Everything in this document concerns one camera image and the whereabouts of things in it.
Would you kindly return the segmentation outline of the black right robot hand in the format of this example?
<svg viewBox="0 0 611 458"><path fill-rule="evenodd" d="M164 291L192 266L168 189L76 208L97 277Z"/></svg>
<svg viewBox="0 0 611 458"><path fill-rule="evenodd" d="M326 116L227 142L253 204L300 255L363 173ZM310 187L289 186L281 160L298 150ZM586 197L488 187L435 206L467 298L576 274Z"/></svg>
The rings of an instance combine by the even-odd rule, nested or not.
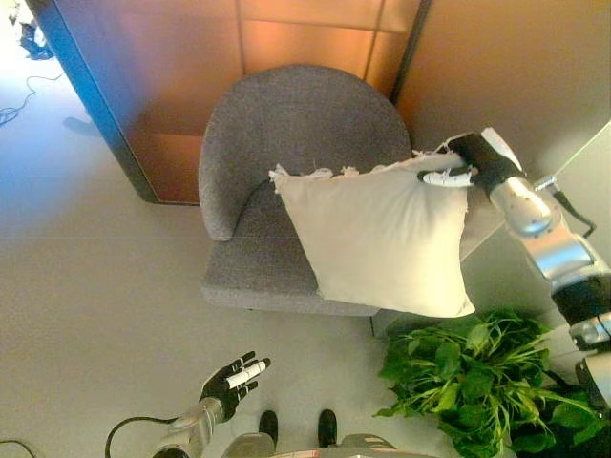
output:
<svg viewBox="0 0 611 458"><path fill-rule="evenodd" d="M513 150L492 127L480 133L465 133L447 138L434 151L457 154L462 164L439 170L423 170L419 181L444 188L477 186L488 195L509 178L526 178Z"/></svg>

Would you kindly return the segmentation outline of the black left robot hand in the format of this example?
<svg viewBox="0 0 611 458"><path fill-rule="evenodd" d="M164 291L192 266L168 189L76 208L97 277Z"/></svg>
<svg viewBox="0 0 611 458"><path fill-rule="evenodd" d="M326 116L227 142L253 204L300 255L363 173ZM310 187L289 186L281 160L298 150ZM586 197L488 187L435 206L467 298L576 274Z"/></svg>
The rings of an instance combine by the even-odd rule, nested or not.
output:
<svg viewBox="0 0 611 458"><path fill-rule="evenodd" d="M213 407L217 424L233 418L239 403L258 387L256 378L271 366L269 358L256 358L250 351L222 367L202 386L200 401Z"/></svg>

